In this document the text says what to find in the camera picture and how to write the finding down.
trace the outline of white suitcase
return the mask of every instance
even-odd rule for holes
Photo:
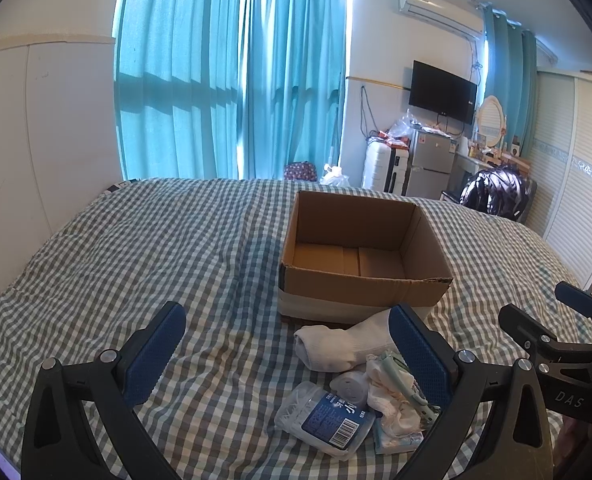
[[[402,195],[408,158],[408,150],[371,140],[367,145],[362,187]]]

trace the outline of blue gripper pad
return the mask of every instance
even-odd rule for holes
[[[122,397],[130,408],[147,401],[184,333],[185,310],[168,301],[145,329],[132,336],[134,344],[128,341],[123,347],[127,368],[122,372]]]
[[[431,334],[437,335],[444,346],[439,349],[443,358],[434,351],[426,339]],[[453,373],[457,374],[454,363],[454,350],[442,336],[431,332],[411,307],[395,306],[390,310],[390,335],[403,356],[416,382],[430,404],[440,406],[445,410],[452,402]],[[438,339],[432,338],[435,344]],[[445,359],[454,365],[452,370],[446,367]]]
[[[592,295],[567,282],[560,282],[554,289],[556,299],[585,317],[592,317]]]

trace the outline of turquoise curtain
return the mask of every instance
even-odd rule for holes
[[[240,146],[246,178],[281,178],[337,160],[344,99],[346,0],[246,0]]]
[[[126,178],[238,177],[240,0],[122,0],[116,122]]]
[[[504,141],[511,145],[514,136],[527,153],[532,143],[536,99],[536,38],[507,17],[484,8],[489,68],[485,97],[496,96],[507,116]]]

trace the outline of wall-mounted tv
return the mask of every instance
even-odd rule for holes
[[[435,66],[415,61],[409,105],[471,124],[476,85]]]

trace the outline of cardboard box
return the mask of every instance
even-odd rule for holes
[[[485,164],[489,164],[490,166],[495,166],[495,167],[499,167],[503,163],[503,161],[500,160],[499,158],[495,158],[495,157],[489,156],[489,155],[483,155],[483,162]]]
[[[505,164],[514,164],[518,167],[518,171],[522,176],[528,177],[530,176],[530,170],[532,168],[531,163],[519,156],[513,156],[511,153],[503,152],[502,155],[503,163]]]
[[[354,324],[399,303],[425,319],[452,272],[411,202],[301,191],[279,269],[284,316]]]

